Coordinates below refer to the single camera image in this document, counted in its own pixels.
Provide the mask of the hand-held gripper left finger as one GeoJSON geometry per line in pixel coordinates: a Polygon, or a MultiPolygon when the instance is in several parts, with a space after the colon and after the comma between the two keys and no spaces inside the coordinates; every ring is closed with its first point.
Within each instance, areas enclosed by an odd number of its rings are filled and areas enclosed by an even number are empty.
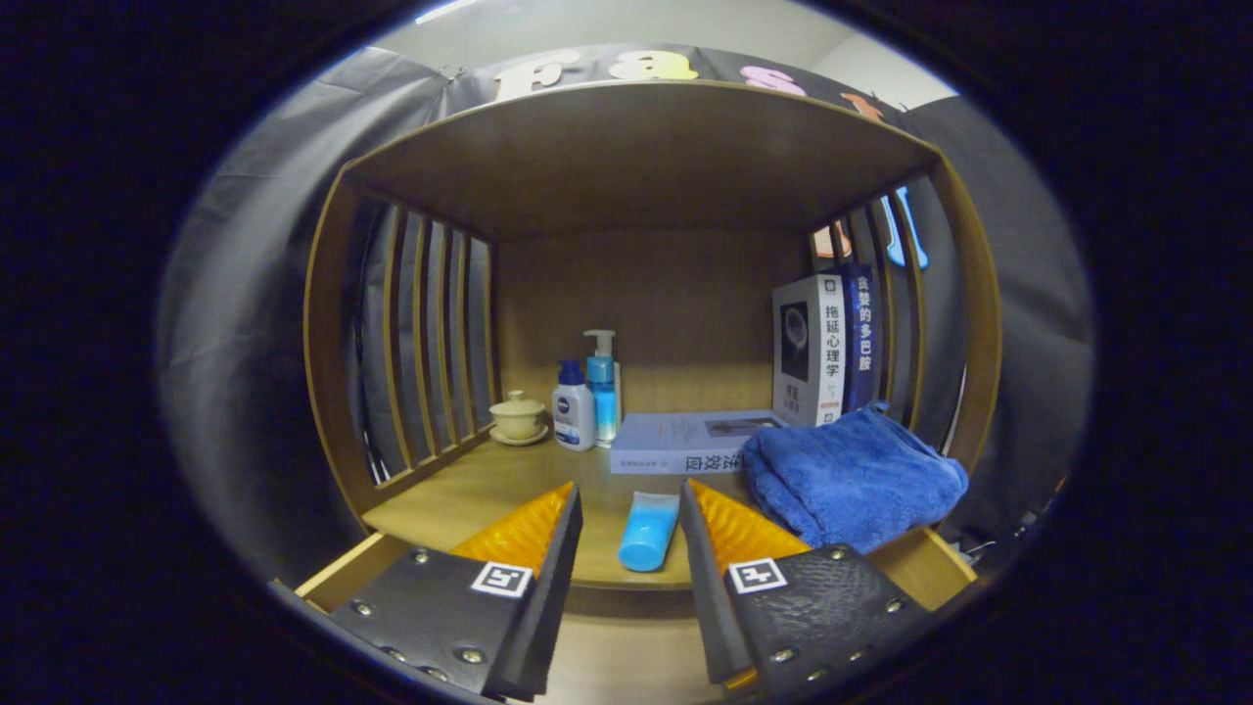
{"type": "Polygon", "coordinates": [[[454,548],[376,533],[328,567],[328,617],[419,679],[530,702],[548,689],[580,533],[573,483],[454,548]]]}

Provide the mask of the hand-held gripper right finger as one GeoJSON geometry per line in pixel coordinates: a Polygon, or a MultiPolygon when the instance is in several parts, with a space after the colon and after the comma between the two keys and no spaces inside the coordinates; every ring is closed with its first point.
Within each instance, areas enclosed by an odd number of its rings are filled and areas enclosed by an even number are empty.
{"type": "Polygon", "coordinates": [[[680,490],[710,682],[729,699],[855,695],[930,629],[930,612],[848,543],[720,563],[713,491],[680,490]]]}

